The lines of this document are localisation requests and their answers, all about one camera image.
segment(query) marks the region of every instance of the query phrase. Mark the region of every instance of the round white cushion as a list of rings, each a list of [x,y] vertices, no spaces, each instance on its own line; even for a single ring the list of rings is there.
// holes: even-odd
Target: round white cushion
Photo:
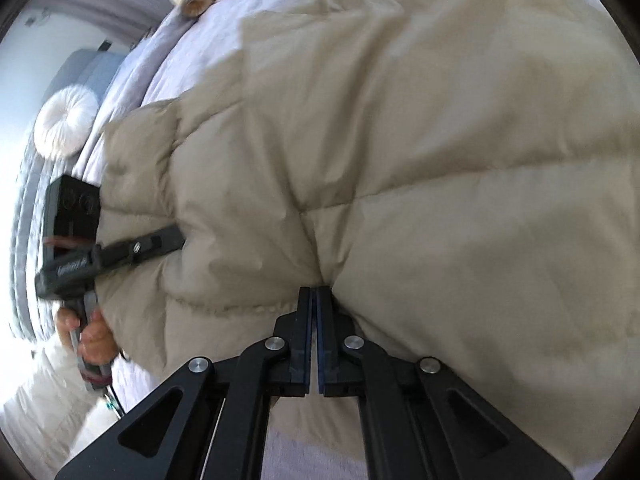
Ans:
[[[84,86],[68,86],[55,93],[36,119],[36,150],[49,160],[73,155],[84,146],[97,113],[98,99]]]

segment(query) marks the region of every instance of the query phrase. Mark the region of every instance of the white bedding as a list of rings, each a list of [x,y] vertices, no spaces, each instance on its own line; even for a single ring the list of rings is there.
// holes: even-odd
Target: white bedding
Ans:
[[[103,165],[100,131],[107,121],[122,117],[140,105],[174,98],[192,88],[207,67],[238,46],[238,25],[244,16],[261,10],[285,9],[300,1],[220,0],[195,23],[171,13],[156,35],[139,46],[123,63],[74,174],[99,183]],[[598,0],[587,1],[605,12]],[[142,400],[155,385],[154,379],[144,370],[122,361],[114,367],[114,376],[121,401],[127,409]],[[263,478],[316,478],[317,475],[312,475],[311,471],[319,470],[322,474],[317,478],[366,478],[366,468],[362,463],[301,446],[270,434]],[[301,454],[303,458],[293,459]],[[575,472],[575,477],[578,480],[593,479],[601,468],[602,464],[591,465]]]

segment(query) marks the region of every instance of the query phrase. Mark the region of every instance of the metal screw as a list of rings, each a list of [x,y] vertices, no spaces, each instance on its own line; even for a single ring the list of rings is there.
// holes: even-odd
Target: metal screw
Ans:
[[[269,350],[282,350],[284,348],[284,339],[281,337],[270,337],[264,342]]]
[[[196,357],[189,361],[189,370],[191,370],[194,374],[202,373],[204,370],[209,368],[209,361],[207,361],[204,357]]]
[[[437,374],[442,366],[435,357],[425,357],[420,361],[420,370],[426,374]]]
[[[364,346],[364,339],[357,335],[350,335],[344,340],[344,345],[351,350],[359,350]]]

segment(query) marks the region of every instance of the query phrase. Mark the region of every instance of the white sleeve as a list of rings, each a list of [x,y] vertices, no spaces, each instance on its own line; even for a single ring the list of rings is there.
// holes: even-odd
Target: white sleeve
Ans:
[[[98,396],[85,389],[75,356],[56,336],[34,360],[34,374],[0,408],[0,430],[31,475],[50,480]]]

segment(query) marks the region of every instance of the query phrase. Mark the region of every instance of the down comforter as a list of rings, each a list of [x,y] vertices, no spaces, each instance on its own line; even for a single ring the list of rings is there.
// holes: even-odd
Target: down comforter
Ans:
[[[160,378],[270,335],[330,283],[364,334],[435,355],[566,466],[640,404],[640,70],[581,0],[314,0],[245,21],[204,81],[106,127],[99,237],[180,253],[98,283]],[[357,452],[355,405],[276,421]]]

